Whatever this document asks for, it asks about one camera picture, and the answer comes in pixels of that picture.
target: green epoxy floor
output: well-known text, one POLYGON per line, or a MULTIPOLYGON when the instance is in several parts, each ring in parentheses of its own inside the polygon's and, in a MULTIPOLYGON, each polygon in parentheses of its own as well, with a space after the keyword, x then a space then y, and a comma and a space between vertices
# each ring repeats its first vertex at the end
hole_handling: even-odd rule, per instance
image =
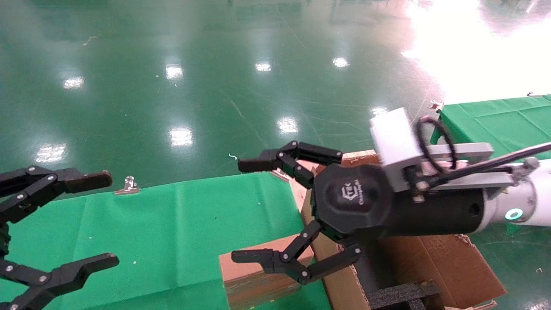
MULTIPOLYGON (((369 119, 551 93, 549 0, 1 0, 0 171, 109 170, 114 190, 237 174, 292 139, 374 147, 369 119)), ((551 231, 474 236, 551 309, 551 231), (542 274, 536 269, 542 268, 542 274)))

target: green tablecloth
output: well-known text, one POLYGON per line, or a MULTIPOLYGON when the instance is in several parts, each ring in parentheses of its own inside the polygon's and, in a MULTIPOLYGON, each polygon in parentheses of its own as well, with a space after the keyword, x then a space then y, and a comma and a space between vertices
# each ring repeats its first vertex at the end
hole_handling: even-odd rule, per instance
MULTIPOLYGON (((456 143, 489 142, 501 156, 551 141, 551 95, 446 105, 440 119, 456 143)), ((439 137, 434 132, 431 143, 439 137)))
MULTIPOLYGON (((255 173, 54 201, 10 225, 9 260, 50 271, 97 254, 120 265, 48 310, 228 309, 218 255, 299 233, 289 185, 255 173)), ((0 301, 25 287, 0 280, 0 301)), ((257 309, 330 310, 321 281, 257 309)))

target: cardboard box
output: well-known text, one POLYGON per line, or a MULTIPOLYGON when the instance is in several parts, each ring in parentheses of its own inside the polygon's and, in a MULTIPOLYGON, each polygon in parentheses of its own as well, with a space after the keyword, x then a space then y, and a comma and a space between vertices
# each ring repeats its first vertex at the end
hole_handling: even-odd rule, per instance
MULTIPOLYGON (((374 151, 344 154, 342 166, 361 164, 380 162, 374 151)), ((305 166, 314 173, 324 168, 312 163, 305 166)), ((313 220, 310 191, 295 180, 289 184, 307 225, 313 220)), ((485 303, 482 307, 487 310, 496 305, 493 298, 506 294, 488 263, 465 235, 392 237, 382 240, 381 244, 392 261, 398 283, 433 280, 446 307, 464 309, 485 303)), ((322 234, 312 247, 316 260, 337 253, 335 242, 322 234)), ((326 276, 323 283, 334 310, 370 310, 352 268, 326 276)))
MULTIPOLYGON (((283 251, 296 236, 298 234, 246 249, 283 251)), ((314 252, 311 247, 308 247, 299 257, 299 262, 308 266, 313 258, 314 252)), ((258 263, 234 263, 231 260, 231 253, 220 255, 218 260, 231 310, 250 309, 253 306, 291 295, 300 289, 300 284, 285 274, 265 274, 258 263)))

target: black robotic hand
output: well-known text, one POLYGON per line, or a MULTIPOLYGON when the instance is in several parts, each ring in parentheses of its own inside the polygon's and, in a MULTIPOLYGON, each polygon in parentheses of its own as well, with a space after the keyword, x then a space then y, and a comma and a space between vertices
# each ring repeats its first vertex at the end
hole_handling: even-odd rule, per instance
MULTIPOLYGON (((346 168, 340 165, 341 160, 340 151, 297 141, 281 149, 267 149, 259 159, 239 160, 242 172, 280 168, 311 189, 314 220, 284 251, 234 251, 233 261, 257 262, 266 273, 286 273, 306 284, 360 258, 365 260, 362 265, 380 270, 381 259, 374 256, 375 252, 381 252, 376 249, 380 238, 467 233, 480 224, 482 213, 470 212, 469 206, 483 205, 481 189, 435 191, 427 194, 423 203, 415 203, 409 190, 400 193, 392 190, 382 166, 366 164, 346 168), (297 163, 298 159, 324 164, 327 168, 314 177, 297 163), (344 250, 309 267, 302 266, 298 257, 319 233, 341 244, 344 250)), ((392 281, 383 282, 387 283, 379 286, 392 285, 392 281)))
POLYGON ((88 277, 97 271, 118 265, 110 253, 74 261, 44 272, 5 260, 9 254, 8 222, 17 223, 39 207, 63 193, 104 188, 112 184, 111 174, 102 171, 82 174, 74 168, 52 171, 37 166, 0 174, 0 279, 20 283, 29 288, 12 302, 0 303, 0 310, 40 310, 54 298, 80 290, 88 277))

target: black cable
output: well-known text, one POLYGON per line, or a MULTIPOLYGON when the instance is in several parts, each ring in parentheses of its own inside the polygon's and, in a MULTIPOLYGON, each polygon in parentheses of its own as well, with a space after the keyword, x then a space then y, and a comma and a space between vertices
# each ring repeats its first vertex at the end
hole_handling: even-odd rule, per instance
POLYGON ((451 136, 448 130, 437 120, 433 119, 430 116, 423 116, 421 117, 417 123, 415 123, 415 136, 417 137, 417 141, 419 142, 419 148, 423 152, 423 155, 425 156, 426 160, 430 163, 431 166, 433 166, 436 171, 438 171, 441 174, 446 174, 447 172, 438 165, 434 159, 430 156, 429 149, 426 147, 425 142, 423 141, 423 124, 431 123, 436 127, 438 131, 444 136, 444 140, 448 144, 448 147, 450 148, 450 155, 451 155, 451 169, 454 170, 457 168, 457 154, 455 152, 455 146, 453 146, 453 142, 451 141, 451 136))
POLYGON ((472 164, 462 169, 454 170, 448 172, 444 175, 437 175, 435 177, 429 178, 428 183, 431 188, 447 183, 448 181, 455 180, 458 178, 465 177, 474 173, 487 172, 489 169, 496 168, 498 166, 508 164, 519 159, 533 156, 535 154, 543 153, 546 151, 551 151, 551 142, 527 147, 521 149, 520 151, 512 152, 507 155, 503 155, 489 161, 472 164))
POLYGON ((484 171, 485 173, 486 172, 506 172, 506 173, 513 173, 513 167, 512 166, 502 166, 502 167, 495 167, 495 168, 490 168, 488 170, 485 170, 484 171))

